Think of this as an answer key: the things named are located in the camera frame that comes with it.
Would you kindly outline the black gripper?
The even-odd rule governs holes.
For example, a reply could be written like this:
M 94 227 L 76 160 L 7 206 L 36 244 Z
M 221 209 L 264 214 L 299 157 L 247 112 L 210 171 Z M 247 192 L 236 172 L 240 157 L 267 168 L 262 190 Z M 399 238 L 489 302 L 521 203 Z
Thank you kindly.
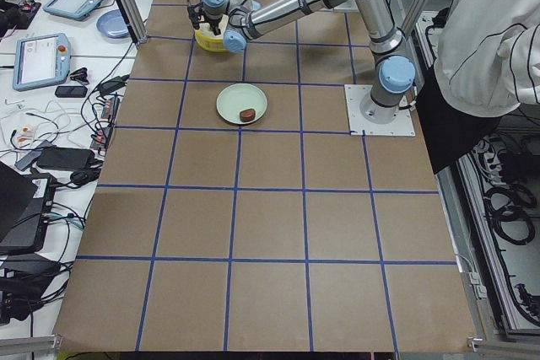
M 208 29 L 210 31 L 213 31 L 215 35 L 221 34 L 220 24 L 222 23 L 222 18 L 220 19 L 206 19 L 206 23 L 208 24 Z

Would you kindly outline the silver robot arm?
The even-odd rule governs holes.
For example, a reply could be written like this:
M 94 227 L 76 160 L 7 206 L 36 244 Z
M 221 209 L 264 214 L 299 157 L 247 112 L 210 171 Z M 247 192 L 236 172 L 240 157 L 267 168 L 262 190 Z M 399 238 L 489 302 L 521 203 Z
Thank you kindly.
M 267 3 L 272 0 L 250 0 Z M 321 9 L 318 12 L 286 24 L 263 37 L 256 43 L 323 47 L 367 47 L 369 38 L 358 13 L 341 13 Z

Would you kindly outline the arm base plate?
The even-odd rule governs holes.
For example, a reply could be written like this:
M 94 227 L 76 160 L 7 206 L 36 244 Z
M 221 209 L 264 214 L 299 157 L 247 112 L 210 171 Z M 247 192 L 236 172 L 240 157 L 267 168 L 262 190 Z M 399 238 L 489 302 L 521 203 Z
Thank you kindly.
M 344 94 L 352 136 L 414 137 L 407 96 L 398 105 L 381 107 L 371 98 L 371 85 L 345 84 Z

